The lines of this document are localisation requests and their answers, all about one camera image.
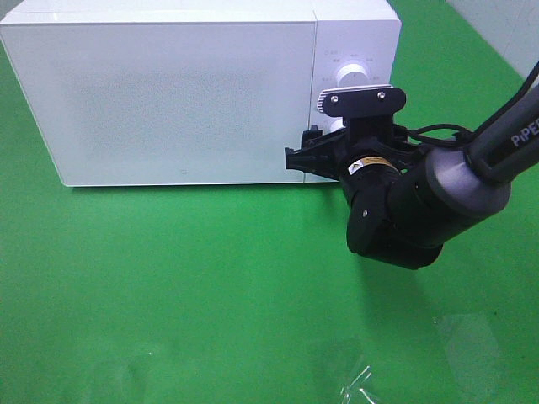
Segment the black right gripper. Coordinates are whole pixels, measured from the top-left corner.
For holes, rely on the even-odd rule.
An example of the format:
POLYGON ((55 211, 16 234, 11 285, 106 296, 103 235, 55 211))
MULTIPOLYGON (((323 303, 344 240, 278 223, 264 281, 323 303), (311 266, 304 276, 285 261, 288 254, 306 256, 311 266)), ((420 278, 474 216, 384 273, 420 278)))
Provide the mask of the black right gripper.
POLYGON ((302 132, 301 146, 285 148, 285 168, 337 180, 347 198, 376 189, 385 194, 421 159, 421 147, 391 115, 349 119, 329 134, 312 125, 302 132))

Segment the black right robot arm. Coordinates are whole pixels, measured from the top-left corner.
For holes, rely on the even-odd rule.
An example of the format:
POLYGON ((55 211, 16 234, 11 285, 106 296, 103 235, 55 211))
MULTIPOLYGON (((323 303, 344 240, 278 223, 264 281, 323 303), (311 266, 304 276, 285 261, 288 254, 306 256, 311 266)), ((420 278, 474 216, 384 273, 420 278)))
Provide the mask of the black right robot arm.
POLYGON ((476 130, 455 126, 450 140, 410 130, 393 116, 404 107, 391 85, 332 88, 318 110, 343 127, 302 133, 286 167, 336 180, 350 208, 346 240, 362 257, 417 269, 446 241, 500 212, 516 176, 538 162, 538 88, 519 92, 476 130))

